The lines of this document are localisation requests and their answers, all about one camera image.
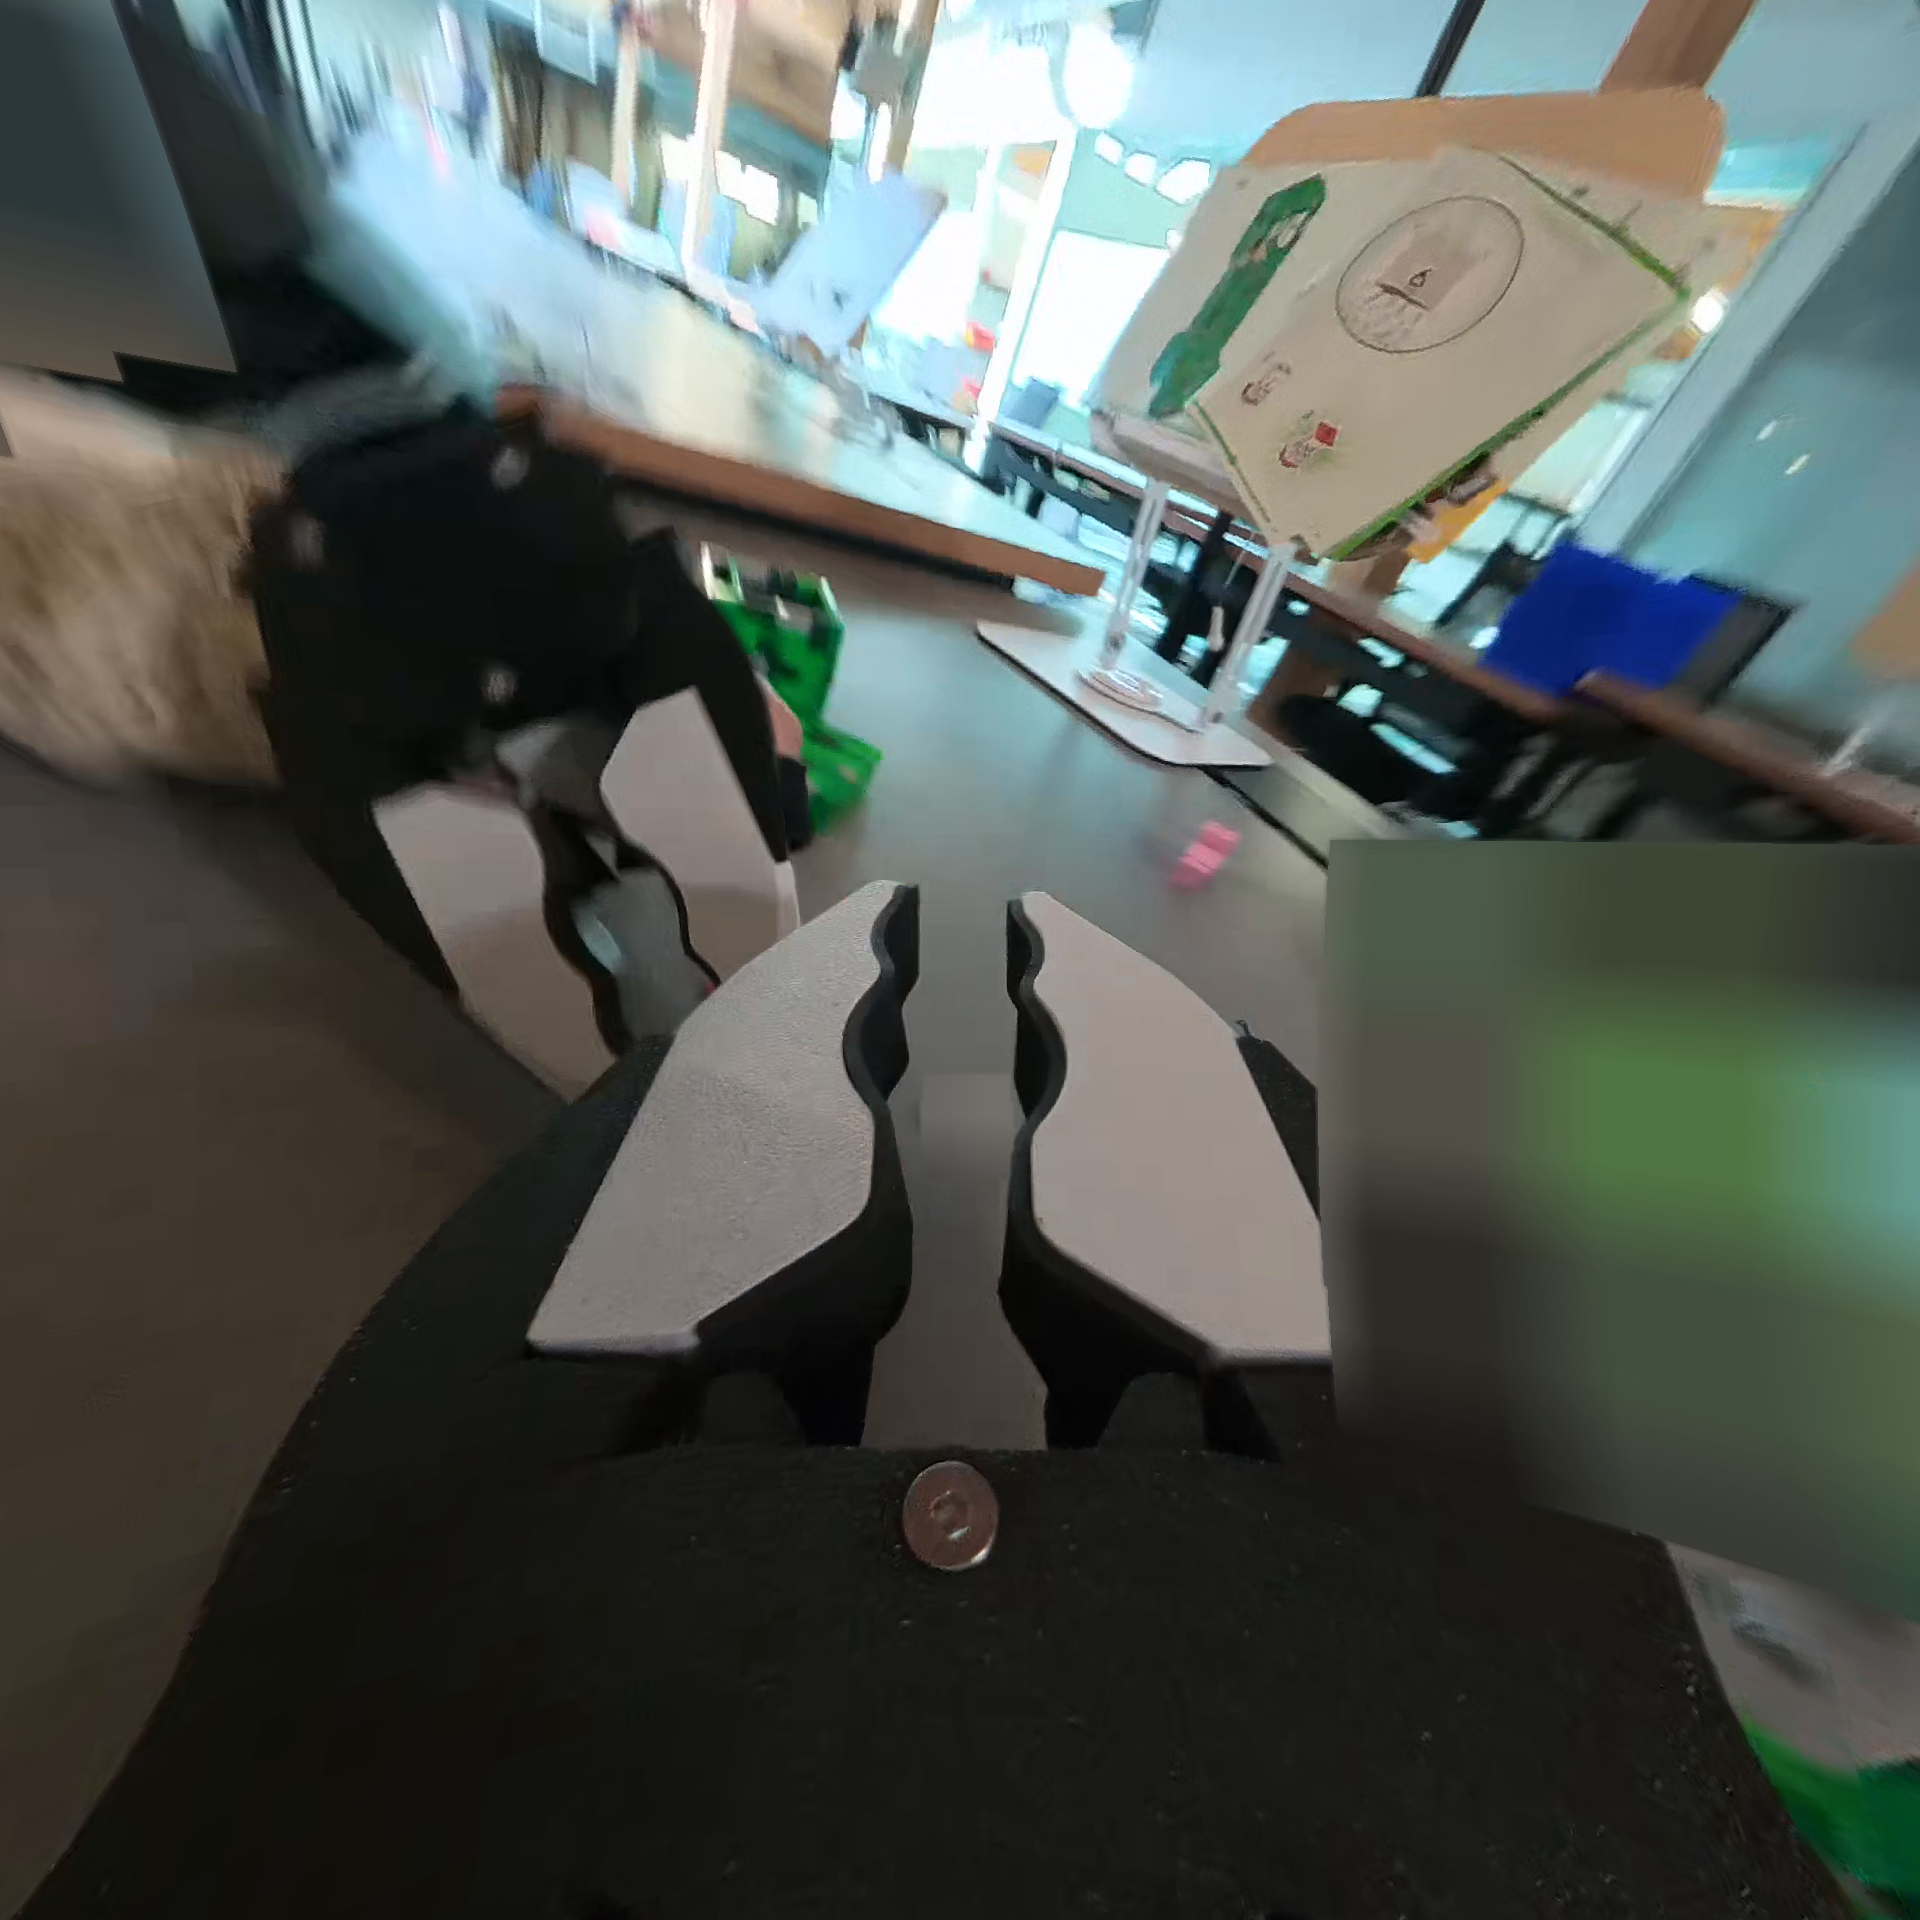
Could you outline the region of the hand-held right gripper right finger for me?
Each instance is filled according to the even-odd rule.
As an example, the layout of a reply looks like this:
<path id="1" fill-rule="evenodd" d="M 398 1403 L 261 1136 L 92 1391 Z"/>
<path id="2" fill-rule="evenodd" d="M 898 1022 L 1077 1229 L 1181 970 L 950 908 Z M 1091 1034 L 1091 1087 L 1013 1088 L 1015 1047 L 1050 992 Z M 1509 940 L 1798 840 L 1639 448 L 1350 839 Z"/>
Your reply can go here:
<path id="1" fill-rule="evenodd" d="M 1046 892 L 1006 911 L 998 1304 L 1053 1448 L 1284 1454 L 1332 1432 L 1319 1104 L 1284 1054 Z"/>

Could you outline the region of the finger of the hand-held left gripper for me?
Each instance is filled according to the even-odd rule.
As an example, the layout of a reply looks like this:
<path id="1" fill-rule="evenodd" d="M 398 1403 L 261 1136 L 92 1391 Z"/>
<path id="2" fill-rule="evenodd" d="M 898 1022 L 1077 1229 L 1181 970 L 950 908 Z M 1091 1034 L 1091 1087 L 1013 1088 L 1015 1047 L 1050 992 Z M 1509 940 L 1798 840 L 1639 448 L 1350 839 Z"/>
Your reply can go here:
<path id="1" fill-rule="evenodd" d="M 794 869 L 768 849 L 692 688 L 637 711 L 599 797 L 613 829 L 597 885 L 599 1028 L 666 1038 L 802 924 Z"/>
<path id="2" fill-rule="evenodd" d="M 613 978 L 522 788 L 426 781 L 379 800 L 372 824 L 461 1013 L 551 1092 L 586 1092 L 619 1054 Z"/>

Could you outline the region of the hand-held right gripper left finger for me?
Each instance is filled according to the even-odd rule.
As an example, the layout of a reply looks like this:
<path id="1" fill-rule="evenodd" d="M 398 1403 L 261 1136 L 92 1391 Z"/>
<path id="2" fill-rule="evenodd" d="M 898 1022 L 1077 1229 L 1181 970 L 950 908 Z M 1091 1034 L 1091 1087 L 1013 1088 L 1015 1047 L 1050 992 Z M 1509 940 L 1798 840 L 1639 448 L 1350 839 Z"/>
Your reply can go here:
<path id="1" fill-rule="evenodd" d="M 876 880 L 750 961 L 669 1047 L 526 1331 L 545 1361 L 774 1382 L 863 1445 L 915 1269 L 892 1095 L 921 891 Z"/>

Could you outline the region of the person's left forearm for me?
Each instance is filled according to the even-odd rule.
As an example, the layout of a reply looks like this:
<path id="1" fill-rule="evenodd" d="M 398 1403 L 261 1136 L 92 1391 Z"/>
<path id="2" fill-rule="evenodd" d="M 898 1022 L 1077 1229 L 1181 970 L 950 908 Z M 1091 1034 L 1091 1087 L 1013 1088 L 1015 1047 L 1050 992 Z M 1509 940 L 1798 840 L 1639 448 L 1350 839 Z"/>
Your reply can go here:
<path id="1" fill-rule="evenodd" d="M 14 368 L 3 426 L 5 747 L 91 787 L 274 790 L 245 571 L 284 464 Z"/>

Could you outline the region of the lego instruction booklet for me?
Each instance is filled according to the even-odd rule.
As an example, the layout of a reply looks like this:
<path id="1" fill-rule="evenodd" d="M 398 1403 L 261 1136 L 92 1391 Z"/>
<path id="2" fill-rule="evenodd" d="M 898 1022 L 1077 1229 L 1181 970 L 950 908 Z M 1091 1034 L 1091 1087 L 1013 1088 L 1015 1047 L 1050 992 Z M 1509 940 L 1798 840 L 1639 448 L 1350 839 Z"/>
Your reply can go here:
<path id="1" fill-rule="evenodd" d="M 1091 408 L 1171 480 L 1345 563 L 1577 421 L 1687 319 L 1699 194 L 1445 148 L 1225 171 L 1116 336 Z"/>

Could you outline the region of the green plastic bin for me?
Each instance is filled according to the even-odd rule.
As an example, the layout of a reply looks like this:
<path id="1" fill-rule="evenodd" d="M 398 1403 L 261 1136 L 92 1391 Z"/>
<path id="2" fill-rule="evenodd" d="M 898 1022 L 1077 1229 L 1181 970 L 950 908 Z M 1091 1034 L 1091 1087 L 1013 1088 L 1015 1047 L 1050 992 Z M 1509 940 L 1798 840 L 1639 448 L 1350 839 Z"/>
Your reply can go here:
<path id="1" fill-rule="evenodd" d="M 882 750 L 830 716 L 846 620 L 830 583 L 706 542 L 698 578 L 742 651 L 801 728 L 813 835 L 835 829 L 866 804 L 885 767 Z"/>

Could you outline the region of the long wooden-edged table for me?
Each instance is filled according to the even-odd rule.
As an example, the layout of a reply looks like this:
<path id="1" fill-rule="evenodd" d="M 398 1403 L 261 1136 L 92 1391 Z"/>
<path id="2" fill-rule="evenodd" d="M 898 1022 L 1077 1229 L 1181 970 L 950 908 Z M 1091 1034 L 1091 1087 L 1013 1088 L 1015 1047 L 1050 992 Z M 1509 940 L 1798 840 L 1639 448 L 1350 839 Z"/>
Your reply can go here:
<path id="1" fill-rule="evenodd" d="M 583 317 L 516 321 L 492 357 L 500 421 L 644 488 L 1081 603 L 1105 588 L 1083 549 L 679 292 L 617 283 Z"/>

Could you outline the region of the clear acrylic booklet stand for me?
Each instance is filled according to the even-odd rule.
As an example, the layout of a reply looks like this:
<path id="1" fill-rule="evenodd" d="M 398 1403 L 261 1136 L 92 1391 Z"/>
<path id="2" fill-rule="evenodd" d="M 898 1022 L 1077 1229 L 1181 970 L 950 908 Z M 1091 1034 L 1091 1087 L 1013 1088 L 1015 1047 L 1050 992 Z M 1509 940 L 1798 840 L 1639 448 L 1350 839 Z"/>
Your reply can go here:
<path id="1" fill-rule="evenodd" d="M 978 620 L 974 636 L 1053 698 L 1132 754 L 1174 771 L 1204 775 L 1258 772 L 1274 764 L 1270 748 L 1239 731 L 1240 676 L 1269 634 L 1298 555 L 1294 540 L 1267 552 L 1256 584 L 1229 644 L 1219 653 L 1213 683 L 1199 695 L 1168 690 L 1132 664 L 1132 607 L 1167 518 L 1174 488 L 1150 472 L 1131 532 L 1116 598 L 1101 634 L 1048 634 L 1034 627 Z"/>

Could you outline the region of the blue plastic bin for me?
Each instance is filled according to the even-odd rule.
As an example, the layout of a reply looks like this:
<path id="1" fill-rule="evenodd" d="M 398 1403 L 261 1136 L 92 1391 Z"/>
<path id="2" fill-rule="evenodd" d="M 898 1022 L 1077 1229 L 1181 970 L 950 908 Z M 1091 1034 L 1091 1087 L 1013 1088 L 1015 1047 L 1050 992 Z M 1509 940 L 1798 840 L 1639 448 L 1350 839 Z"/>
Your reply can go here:
<path id="1" fill-rule="evenodd" d="M 1502 613 L 1479 661 L 1546 698 L 1571 696 L 1590 674 L 1667 690 L 1740 607 L 1735 588 L 1651 572 L 1565 540 Z"/>

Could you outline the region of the green plastic object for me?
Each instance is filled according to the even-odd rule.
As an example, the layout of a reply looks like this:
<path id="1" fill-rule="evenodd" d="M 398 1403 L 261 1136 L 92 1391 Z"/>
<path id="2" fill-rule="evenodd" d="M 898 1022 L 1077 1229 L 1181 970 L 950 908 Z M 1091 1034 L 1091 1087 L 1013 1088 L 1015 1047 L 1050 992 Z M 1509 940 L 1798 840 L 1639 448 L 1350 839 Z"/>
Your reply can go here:
<path id="1" fill-rule="evenodd" d="M 1833 1767 L 1750 1719 L 1740 1729 L 1795 1829 L 1860 1917 L 1918 1917 L 1918 1760 Z"/>

